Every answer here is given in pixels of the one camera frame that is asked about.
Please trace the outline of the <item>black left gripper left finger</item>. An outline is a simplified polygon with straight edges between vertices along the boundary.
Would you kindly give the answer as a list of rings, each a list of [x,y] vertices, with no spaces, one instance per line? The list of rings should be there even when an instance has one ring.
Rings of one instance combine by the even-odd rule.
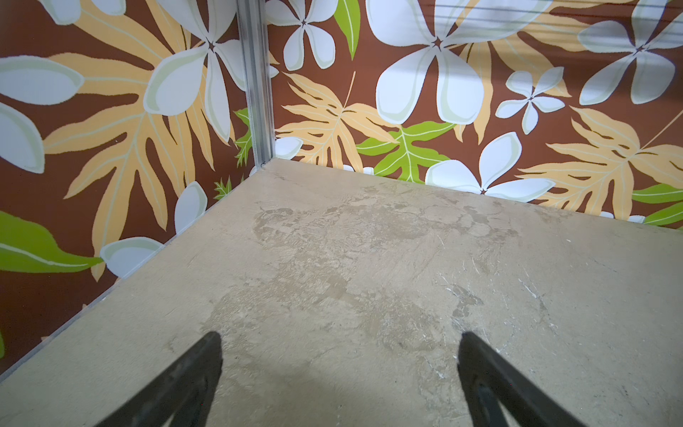
[[[99,426],[205,426],[222,374],[222,338],[205,334]]]

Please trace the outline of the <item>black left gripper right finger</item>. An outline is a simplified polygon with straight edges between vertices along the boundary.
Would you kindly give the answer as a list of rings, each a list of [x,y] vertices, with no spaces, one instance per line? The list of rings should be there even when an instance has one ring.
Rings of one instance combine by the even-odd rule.
[[[583,425],[471,331],[462,334],[458,374],[475,426],[506,426],[505,410],[520,426]]]

